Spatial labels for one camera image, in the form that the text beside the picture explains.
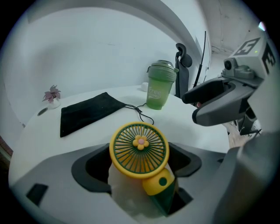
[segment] ceiling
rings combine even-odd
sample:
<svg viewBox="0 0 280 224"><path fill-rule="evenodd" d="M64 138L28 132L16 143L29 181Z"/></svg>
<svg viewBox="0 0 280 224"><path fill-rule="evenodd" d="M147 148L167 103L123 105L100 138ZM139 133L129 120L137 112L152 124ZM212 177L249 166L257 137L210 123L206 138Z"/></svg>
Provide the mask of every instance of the ceiling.
<svg viewBox="0 0 280 224"><path fill-rule="evenodd" d="M212 52L231 54L258 27L258 18L240 0L199 2L208 23Z"/></svg>

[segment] translucent green cup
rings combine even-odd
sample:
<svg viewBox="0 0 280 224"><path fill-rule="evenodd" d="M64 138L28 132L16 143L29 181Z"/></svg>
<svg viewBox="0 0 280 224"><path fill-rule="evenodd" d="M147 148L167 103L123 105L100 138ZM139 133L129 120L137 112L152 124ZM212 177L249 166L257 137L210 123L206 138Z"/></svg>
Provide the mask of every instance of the translucent green cup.
<svg viewBox="0 0 280 224"><path fill-rule="evenodd" d="M176 81L178 71L171 62L163 60L158 60L148 68L148 107L155 110L162 109L168 99L172 84Z"/></svg>

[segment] black drawstring bag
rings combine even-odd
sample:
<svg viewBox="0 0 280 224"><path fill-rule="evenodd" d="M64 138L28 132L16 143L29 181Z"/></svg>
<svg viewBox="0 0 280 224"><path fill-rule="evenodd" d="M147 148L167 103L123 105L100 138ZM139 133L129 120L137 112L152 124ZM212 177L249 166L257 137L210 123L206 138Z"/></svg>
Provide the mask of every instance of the black drawstring bag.
<svg viewBox="0 0 280 224"><path fill-rule="evenodd" d="M98 121L123 107L137 110L141 120L141 115L145 116L144 114L141 114L142 111L139 109L140 106L135 107L133 105L122 103L111 97L107 92L86 101L64 107L61 109L60 137L69 135L72 132Z"/></svg>

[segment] yellow and green fan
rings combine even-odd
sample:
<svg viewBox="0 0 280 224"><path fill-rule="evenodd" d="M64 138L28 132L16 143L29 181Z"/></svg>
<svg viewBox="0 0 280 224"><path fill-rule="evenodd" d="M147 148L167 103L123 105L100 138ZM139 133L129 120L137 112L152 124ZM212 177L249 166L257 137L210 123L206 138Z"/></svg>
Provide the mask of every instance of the yellow and green fan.
<svg viewBox="0 0 280 224"><path fill-rule="evenodd" d="M117 169L129 177L143 179L146 193L167 215L175 193L175 178L165 168L169 145L162 132L145 122L131 122L114 133L109 149Z"/></svg>

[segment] round table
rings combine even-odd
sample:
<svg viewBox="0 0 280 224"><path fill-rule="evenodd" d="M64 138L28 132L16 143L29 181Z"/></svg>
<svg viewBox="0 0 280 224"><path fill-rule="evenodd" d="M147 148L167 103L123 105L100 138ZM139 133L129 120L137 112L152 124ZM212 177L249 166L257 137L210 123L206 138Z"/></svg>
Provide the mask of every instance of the round table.
<svg viewBox="0 0 280 224"><path fill-rule="evenodd" d="M58 154L79 150L88 146L110 142L113 133L123 124L140 121L137 111L122 108L66 137L60 138L61 108L79 103L107 92L115 99L134 106L146 102L147 93L140 86L118 87L86 92L61 99L61 105L37 116L38 110L21 133L10 162L9 184L41 161ZM223 125L204 127L193 122L196 108L184 104L181 99L169 95L162 110L141 107L143 114L153 118L154 125L162 131L169 142L181 143L210 151L226 153L229 150L228 133ZM145 122L151 120L143 117Z"/></svg>

